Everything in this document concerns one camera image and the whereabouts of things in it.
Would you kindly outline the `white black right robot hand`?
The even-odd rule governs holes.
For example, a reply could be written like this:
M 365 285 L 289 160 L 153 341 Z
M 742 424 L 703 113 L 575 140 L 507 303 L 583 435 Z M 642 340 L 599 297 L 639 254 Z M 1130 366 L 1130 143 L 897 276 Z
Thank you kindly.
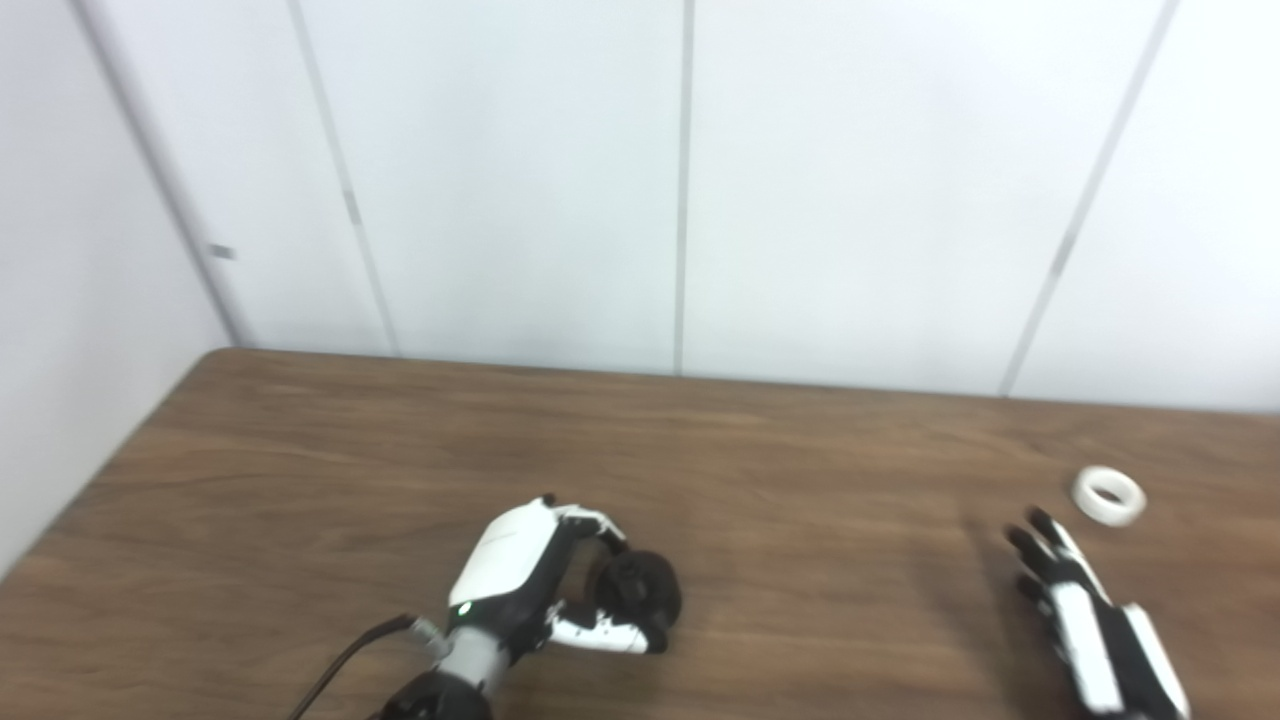
M 1030 506 L 1005 539 L 1023 571 L 1018 592 L 1044 621 L 1076 701 L 1092 719 L 1189 719 L 1190 702 L 1155 624 L 1114 602 L 1073 536 Z

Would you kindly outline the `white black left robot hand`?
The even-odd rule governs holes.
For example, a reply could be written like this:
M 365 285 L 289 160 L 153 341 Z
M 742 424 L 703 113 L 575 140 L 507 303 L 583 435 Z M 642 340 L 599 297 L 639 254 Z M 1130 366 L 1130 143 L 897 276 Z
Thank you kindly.
M 605 562 L 582 601 L 561 594 L 580 544 Z M 515 665 L 545 644 L 608 653 L 664 653 L 682 610 L 672 564 L 634 550 L 607 514 L 541 496 L 489 523 L 448 596 L 443 662 Z

